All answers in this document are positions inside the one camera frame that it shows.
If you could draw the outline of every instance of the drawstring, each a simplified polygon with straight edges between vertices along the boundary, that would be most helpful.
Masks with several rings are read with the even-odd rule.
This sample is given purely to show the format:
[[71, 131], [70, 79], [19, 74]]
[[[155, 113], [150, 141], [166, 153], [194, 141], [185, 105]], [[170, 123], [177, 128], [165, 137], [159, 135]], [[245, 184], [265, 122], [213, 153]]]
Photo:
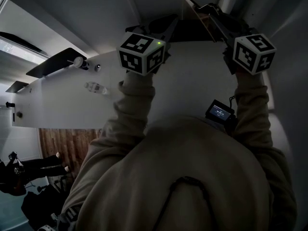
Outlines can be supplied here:
[[203, 198], [205, 199], [206, 203], [207, 203], [207, 206], [208, 206], [208, 209], [209, 209], [209, 212], [210, 212], [210, 216], [212, 217], [213, 221], [214, 221], [214, 230], [218, 230], [218, 227], [217, 227], [217, 223], [216, 223], [216, 220], [215, 220], [215, 216], [214, 216], [214, 211], [213, 211], [213, 208], [212, 208], [212, 205], [209, 201], [209, 196], [205, 190], [205, 187], [204, 185], [202, 184], [201, 181], [193, 178], [193, 177], [189, 177], [189, 176], [185, 176], [185, 177], [181, 177], [181, 178], [178, 178], [174, 183], [172, 183], [172, 185], [170, 186], [170, 192], [168, 194], [168, 197], [164, 203], [164, 206], [162, 208], [162, 210], [160, 211], [159, 213], [159, 216], [157, 218], [157, 221], [153, 227], [153, 231], [157, 230], [157, 227], [158, 227], [158, 224], [159, 222], [161, 221], [161, 218], [163, 217], [164, 215], [164, 212], [167, 208], [167, 205], [170, 201], [170, 198], [171, 198], [171, 195], [172, 193], [174, 192], [175, 188], [177, 187], [177, 185], [181, 182], [184, 182], [184, 183], [187, 183], [189, 185], [193, 185], [193, 186], [198, 186], [200, 188], [200, 190], [202, 191], [202, 194], [203, 194]]

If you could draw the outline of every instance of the camera screen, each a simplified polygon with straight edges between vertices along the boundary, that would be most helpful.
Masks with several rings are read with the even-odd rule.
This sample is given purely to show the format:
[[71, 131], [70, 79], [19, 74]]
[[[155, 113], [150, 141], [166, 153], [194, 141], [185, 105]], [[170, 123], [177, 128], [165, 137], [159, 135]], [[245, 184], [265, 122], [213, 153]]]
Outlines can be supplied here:
[[211, 110], [210, 113], [222, 120], [227, 120], [229, 118], [229, 116], [231, 115], [229, 112], [219, 108], [218, 106], [214, 105]]

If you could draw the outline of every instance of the floor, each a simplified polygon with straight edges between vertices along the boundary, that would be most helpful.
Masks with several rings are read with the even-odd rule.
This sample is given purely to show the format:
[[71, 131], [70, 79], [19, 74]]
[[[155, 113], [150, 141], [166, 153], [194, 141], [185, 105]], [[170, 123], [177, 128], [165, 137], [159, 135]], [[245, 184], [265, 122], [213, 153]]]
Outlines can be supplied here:
[[[64, 188], [69, 191], [77, 177], [81, 164], [88, 152], [89, 143], [97, 138], [100, 129], [39, 129], [39, 138], [43, 157], [61, 153], [62, 165], [69, 166], [71, 173], [64, 181]], [[48, 177], [50, 184], [60, 177]]]

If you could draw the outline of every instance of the beige hoodie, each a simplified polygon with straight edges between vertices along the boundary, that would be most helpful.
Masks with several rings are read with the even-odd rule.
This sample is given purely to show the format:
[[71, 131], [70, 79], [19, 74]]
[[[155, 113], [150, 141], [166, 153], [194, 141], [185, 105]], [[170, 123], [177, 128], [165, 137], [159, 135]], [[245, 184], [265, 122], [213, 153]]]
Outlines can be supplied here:
[[[267, 88], [260, 75], [237, 77], [233, 138], [194, 117], [156, 122], [145, 136], [152, 75], [128, 73], [117, 117], [91, 142], [63, 207], [82, 205], [76, 230], [292, 230], [295, 198], [284, 155], [272, 147]], [[204, 191], [181, 182], [170, 193], [185, 176]]]

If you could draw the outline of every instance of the white cube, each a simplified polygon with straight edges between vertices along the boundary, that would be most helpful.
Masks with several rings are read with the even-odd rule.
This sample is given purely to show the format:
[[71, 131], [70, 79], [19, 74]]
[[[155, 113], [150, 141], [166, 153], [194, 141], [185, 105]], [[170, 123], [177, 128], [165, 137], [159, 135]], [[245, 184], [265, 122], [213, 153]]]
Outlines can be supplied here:
[[165, 47], [164, 41], [127, 32], [117, 53], [123, 68], [145, 76], [163, 63]]
[[269, 69], [276, 48], [263, 34], [235, 38], [233, 60], [252, 75]]

